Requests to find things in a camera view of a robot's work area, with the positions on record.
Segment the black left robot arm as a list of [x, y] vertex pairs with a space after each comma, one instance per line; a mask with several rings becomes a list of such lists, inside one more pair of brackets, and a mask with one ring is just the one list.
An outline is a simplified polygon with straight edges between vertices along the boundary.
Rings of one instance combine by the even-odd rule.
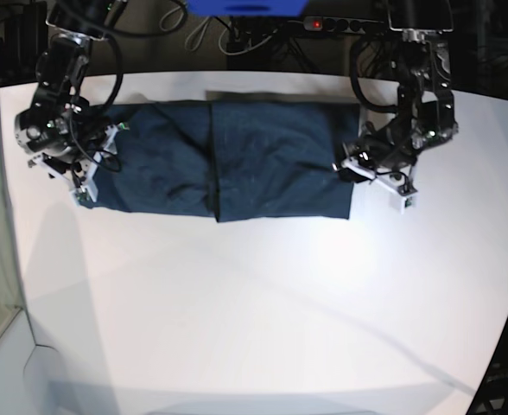
[[[357, 141], [345, 145], [341, 167], [352, 171], [356, 181], [381, 182], [407, 196], [416, 192], [413, 181], [419, 155], [446, 144], [459, 130], [444, 37], [454, 23], [448, 1], [388, 1], [385, 7], [387, 21], [373, 24], [352, 45], [349, 74], [359, 103], [392, 118], [381, 128], [365, 122]], [[394, 104], [370, 101], [359, 83], [358, 59], [374, 41], [390, 46], [387, 62], [398, 84]]]

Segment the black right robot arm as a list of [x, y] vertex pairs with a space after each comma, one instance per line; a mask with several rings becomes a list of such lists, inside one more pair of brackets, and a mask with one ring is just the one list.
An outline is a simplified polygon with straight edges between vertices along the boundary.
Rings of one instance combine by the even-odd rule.
[[[126, 6], [125, 1], [60, 1], [48, 13], [48, 26], [59, 32], [36, 63], [38, 85], [30, 108], [15, 119], [16, 141], [31, 155], [30, 166], [44, 164], [55, 174], [69, 174], [75, 185], [85, 180], [89, 166], [121, 170], [109, 143], [106, 113], [124, 79], [123, 55], [109, 32]], [[99, 106], [81, 95], [94, 42], [109, 44], [117, 66], [111, 94]]]

